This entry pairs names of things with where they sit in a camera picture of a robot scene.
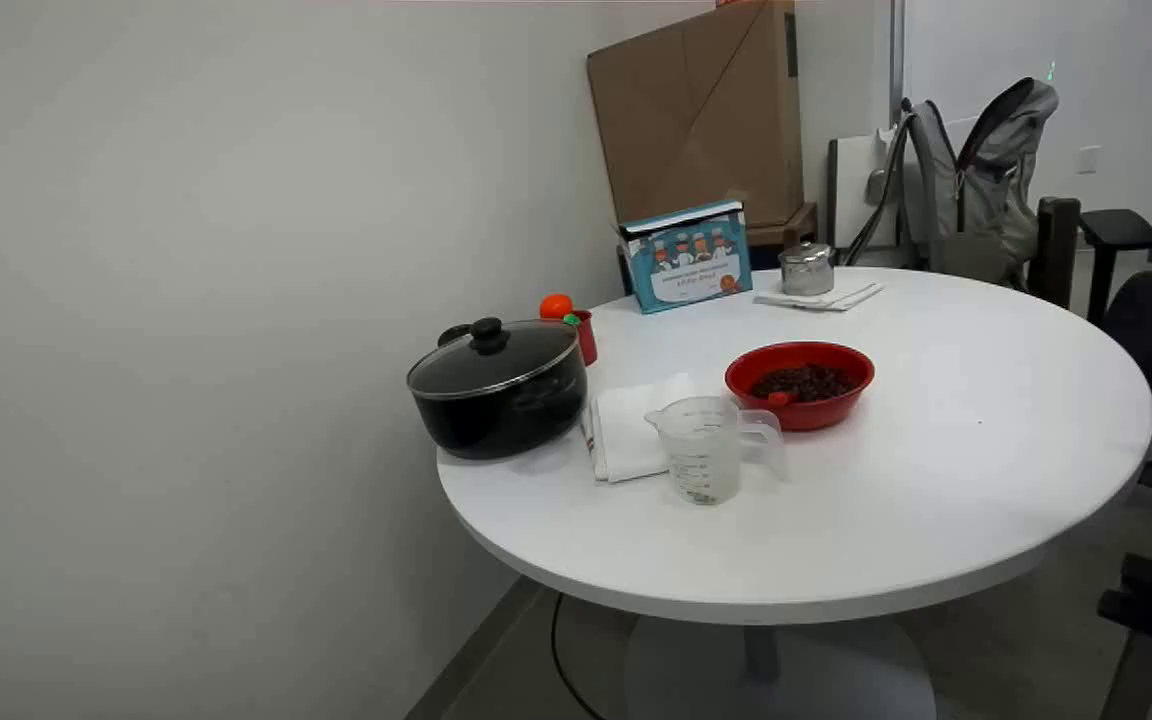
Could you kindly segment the small silver metal pot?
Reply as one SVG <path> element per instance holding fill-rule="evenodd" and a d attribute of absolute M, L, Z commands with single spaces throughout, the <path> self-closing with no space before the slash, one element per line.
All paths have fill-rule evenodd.
<path fill-rule="evenodd" d="M 789 242 L 781 250 L 781 289 L 783 292 L 827 292 L 830 289 L 830 247 L 814 238 Z"/>

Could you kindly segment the grey backpack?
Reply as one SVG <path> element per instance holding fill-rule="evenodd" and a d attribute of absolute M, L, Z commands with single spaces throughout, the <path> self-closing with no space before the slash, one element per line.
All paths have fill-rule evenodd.
<path fill-rule="evenodd" d="M 877 213 L 838 247 L 838 264 L 856 264 L 879 221 L 897 215 L 916 267 L 1020 282 L 1039 242 L 1027 188 L 1054 106 L 1048 79 L 1020 74 L 976 117 L 967 140 L 953 145 L 931 99 L 905 99 Z"/>

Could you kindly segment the large cardboard sheet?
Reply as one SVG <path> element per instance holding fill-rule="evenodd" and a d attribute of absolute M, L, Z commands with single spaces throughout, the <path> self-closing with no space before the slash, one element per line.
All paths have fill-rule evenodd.
<path fill-rule="evenodd" d="M 790 0 L 737 0 L 587 57 L 614 221 L 737 200 L 760 232 L 805 215 Z"/>

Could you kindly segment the white napkin under pot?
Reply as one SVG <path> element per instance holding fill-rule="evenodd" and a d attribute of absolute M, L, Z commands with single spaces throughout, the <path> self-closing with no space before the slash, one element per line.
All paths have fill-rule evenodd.
<path fill-rule="evenodd" d="M 830 289 L 814 295 L 766 289 L 766 292 L 755 292 L 755 305 L 777 305 L 790 310 L 846 310 L 879 292 L 882 292 L 879 280 L 830 280 Z"/>

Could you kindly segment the blue illustrated box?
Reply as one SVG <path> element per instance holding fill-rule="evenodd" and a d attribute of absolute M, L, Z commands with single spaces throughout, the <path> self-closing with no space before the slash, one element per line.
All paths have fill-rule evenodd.
<path fill-rule="evenodd" d="M 630 221 L 620 228 L 620 257 L 644 310 L 673 310 L 750 289 L 740 200 Z"/>

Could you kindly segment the clear plastic measuring cup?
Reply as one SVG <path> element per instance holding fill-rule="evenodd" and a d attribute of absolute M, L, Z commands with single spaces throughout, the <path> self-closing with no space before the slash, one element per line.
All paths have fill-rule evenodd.
<path fill-rule="evenodd" d="M 663 444 L 673 485 L 696 504 L 723 504 L 740 492 L 740 470 L 789 477 L 781 420 L 723 396 L 685 396 L 648 412 Z"/>

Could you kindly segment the black pot with lid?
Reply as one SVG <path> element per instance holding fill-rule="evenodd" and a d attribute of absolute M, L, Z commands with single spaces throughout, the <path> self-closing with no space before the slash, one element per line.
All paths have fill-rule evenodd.
<path fill-rule="evenodd" d="M 445 450 L 504 460 L 570 433 L 587 377 L 570 327 L 479 314 L 408 368 L 408 391 Z"/>

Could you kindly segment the white folded towel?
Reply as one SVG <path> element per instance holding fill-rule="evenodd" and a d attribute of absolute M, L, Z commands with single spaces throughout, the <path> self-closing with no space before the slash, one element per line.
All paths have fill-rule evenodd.
<path fill-rule="evenodd" d="M 663 470 L 663 444 L 648 416 L 673 398 L 693 396 L 688 377 L 614 384 L 611 377 L 592 377 L 587 398 L 587 444 L 592 470 L 599 485 L 630 485 Z"/>

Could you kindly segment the red cup with orange ball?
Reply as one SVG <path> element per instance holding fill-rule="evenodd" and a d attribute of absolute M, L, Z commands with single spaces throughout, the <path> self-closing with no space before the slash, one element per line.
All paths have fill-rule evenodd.
<path fill-rule="evenodd" d="M 546 324 L 570 327 L 575 344 L 580 344 L 580 359 L 596 364 L 596 334 L 592 334 L 592 310 L 587 309 L 580 309 L 567 292 L 546 292 L 546 295 L 538 295 L 535 314 Z"/>

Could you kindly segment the red bowl of beans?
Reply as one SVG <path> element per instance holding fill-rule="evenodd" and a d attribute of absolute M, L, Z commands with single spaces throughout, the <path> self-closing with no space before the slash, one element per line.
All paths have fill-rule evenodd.
<path fill-rule="evenodd" d="M 838 425 L 873 378 L 877 364 L 830 338 L 763 344 L 723 368 L 726 391 L 742 409 L 772 412 L 783 433 Z"/>

